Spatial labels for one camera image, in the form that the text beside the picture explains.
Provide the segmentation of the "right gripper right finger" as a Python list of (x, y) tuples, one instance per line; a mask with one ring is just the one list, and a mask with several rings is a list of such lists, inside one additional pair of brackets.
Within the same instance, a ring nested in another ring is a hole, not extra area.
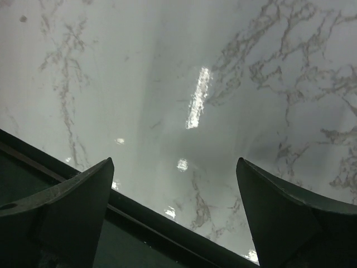
[(280, 179), (244, 158), (238, 187), (261, 267), (356, 267), (356, 206)]

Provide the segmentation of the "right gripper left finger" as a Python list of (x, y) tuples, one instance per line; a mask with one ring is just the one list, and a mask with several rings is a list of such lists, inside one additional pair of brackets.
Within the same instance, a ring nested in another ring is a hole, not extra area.
[(111, 158), (1, 206), (1, 267), (92, 267), (107, 209)]

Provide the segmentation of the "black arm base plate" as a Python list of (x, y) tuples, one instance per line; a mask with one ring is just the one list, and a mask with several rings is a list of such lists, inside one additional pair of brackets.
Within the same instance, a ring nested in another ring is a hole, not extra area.
[[(82, 173), (1, 132), (1, 206)], [(92, 267), (253, 267), (254, 263), (110, 190)]]

